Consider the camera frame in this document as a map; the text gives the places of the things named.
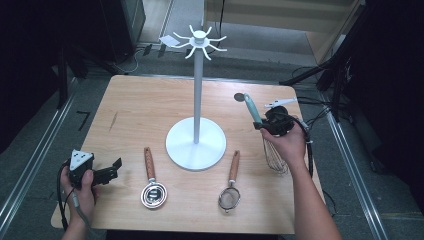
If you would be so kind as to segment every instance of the metal strainer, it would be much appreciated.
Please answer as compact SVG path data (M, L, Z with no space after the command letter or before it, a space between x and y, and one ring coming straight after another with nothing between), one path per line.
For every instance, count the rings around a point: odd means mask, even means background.
M240 151L234 152L233 161L231 163L229 184L230 186L224 189L219 195L219 206L228 213L229 210L234 209L240 202L240 192L234 187L237 178L237 170L240 161Z

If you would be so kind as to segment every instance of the cable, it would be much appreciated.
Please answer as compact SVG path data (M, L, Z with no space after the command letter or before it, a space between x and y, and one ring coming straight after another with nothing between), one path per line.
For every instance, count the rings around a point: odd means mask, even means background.
M133 70L124 70L124 69L122 69L122 68L120 68L118 65L116 65L116 64L113 64L116 68L118 68L119 70L121 70L122 72L124 72L124 73L132 73L132 72L134 72L135 70L137 70L137 68L138 68L138 61L137 61L137 54L139 53L139 52L141 52L143 49L140 49L140 50L138 50L138 51L136 51L135 53L134 53L134 61L135 61L135 63L136 63L136 66L135 66L135 68L133 69Z
M72 192L72 201L74 203L74 207L77 210L78 215L80 216L80 218L84 221L85 226L87 227L88 231L97 239L100 239L103 236L98 235L92 228L90 225L90 222L87 219L87 216L85 216L85 214L82 212L80 205L79 205L79 201L78 201L78 196L75 192Z
M331 213L331 217L334 217L338 212L337 212L337 208L336 208L336 202L334 201L334 199L330 196L329 193L327 193L326 191L324 191L324 189L322 190L322 192L324 193L324 195L326 195L331 203L333 203L333 209L334 209L334 213Z
M302 128L302 131L305 134L306 149L308 152L308 169L309 169L309 175L311 175L311 178L312 178L314 174L314 162L313 162L313 156L312 156L311 135L309 133L310 129L304 121L299 121L299 119L292 117L290 115L288 116Z
M300 69L304 69L304 68L309 68L308 71L300 74L299 76L294 76L294 73L299 71ZM292 71L292 79L287 80L287 81L280 81L279 84L280 85L285 85L285 86L292 86L294 84L299 83L301 80L306 79L307 77L313 76L315 75L316 78L316 74L318 74L319 72L323 71L323 70L330 70L330 68L327 67L326 64L321 64L318 66L304 66L304 67L299 67L296 68L295 70Z
M66 196L65 204L63 205L63 208L66 210L66 204L68 203L68 199L71 196L71 194L74 192L75 188L72 188L71 192Z
M224 5L225 5L225 0L222 0L221 17L219 19L219 33L217 32L219 35L219 38L222 37L222 18L224 17ZM218 41L218 44L216 45L216 47L218 48L220 44L221 44L221 41ZM216 50L214 49L211 52L208 52L208 54L214 53L215 51Z
M60 177L62 175L62 171L63 169L69 164L70 159L68 159L66 162L64 162L59 169L59 172L57 174L57 201L59 204L59 210L60 210L60 215L62 216L62 226L63 226L63 230L66 231L66 229L68 229L68 220L66 220L66 216L65 216L65 207L63 206L62 203L62 194L60 192Z
M322 104L322 105L331 105L331 102L325 102L325 101L321 101L315 98L310 98L310 97L297 97L298 100L300 99L304 99L304 100L308 100L308 101L298 101L301 104L311 104L311 105L317 105L317 104Z
M309 130L312 130L312 127L313 127L313 125L314 125L314 123L317 121L317 120L319 120L319 119L321 119L321 118L323 118L323 117L325 117L325 116L327 116L327 114L329 113L331 111L331 108L330 107L325 107L321 112L319 112L318 113L318 115L315 117L315 118L312 118L312 119L309 119L308 121L306 121L306 123L308 124L308 126L309 126Z

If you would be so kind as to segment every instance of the wrist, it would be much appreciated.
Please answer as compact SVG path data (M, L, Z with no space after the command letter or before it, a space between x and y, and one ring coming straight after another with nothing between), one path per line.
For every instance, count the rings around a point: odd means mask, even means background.
M293 159L292 161L287 162L287 165L292 175L303 172L309 173L303 158Z
M79 229L82 231L82 230L87 230L87 225L80 217L76 217L69 221L68 228Z

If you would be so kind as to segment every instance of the white clip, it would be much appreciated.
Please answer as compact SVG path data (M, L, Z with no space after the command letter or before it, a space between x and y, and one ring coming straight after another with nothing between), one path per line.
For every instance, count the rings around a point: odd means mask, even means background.
M286 98L286 99L278 99L275 100L274 102L270 103L270 104L265 104L266 108L275 108L287 103L291 103L291 102L296 102L297 101L297 97L294 98Z

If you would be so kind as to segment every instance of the white mug tree stand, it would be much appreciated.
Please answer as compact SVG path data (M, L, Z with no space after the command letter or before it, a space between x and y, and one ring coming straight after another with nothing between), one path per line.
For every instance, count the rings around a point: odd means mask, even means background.
M193 31L192 37L182 37L188 39L188 43L174 48L182 48L191 45L191 52L185 57L190 58L194 53L194 116L177 122L168 132L166 137L166 150L168 155L177 165L189 171L202 171L215 165L224 155L227 140L224 131L215 122L200 116L202 100L202 78L203 78L203 55L211 60L206 47L211 47L216 51L227 51L211 45L212 41L222 41L220 39L208 39L211 27L205 33L198 30Z

